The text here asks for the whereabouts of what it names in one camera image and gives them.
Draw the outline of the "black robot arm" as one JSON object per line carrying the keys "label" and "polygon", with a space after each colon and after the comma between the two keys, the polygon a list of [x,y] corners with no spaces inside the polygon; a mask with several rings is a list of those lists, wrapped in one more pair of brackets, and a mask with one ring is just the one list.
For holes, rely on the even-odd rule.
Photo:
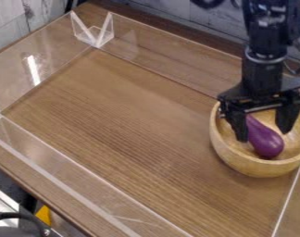
{"label": "black robot arm", "polygon": [[249,42],[241,58],[241,81],[221,92],[219,115],[237,140],[248,141],[246,115],[274,111],[274,124],[282,133],[292,131],[300,115],[300,77],[286,78],[288,48],[300,51],[300,0],[193,0],[203,9],[223,1],[242,11]]}

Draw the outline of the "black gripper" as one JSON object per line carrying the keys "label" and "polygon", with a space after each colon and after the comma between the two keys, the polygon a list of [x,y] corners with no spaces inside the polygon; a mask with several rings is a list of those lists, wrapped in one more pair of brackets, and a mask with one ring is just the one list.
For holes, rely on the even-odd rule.
{"label": "black gripper", "polygon": [[218,94],[221,116],[230,124],[240,142],[248,142],[246,115],[276,110],[274,123],[280,131],[292,131],[300,115],[300,77],[284,76],[284,60],[245,56],[241,62],[241,82]]}

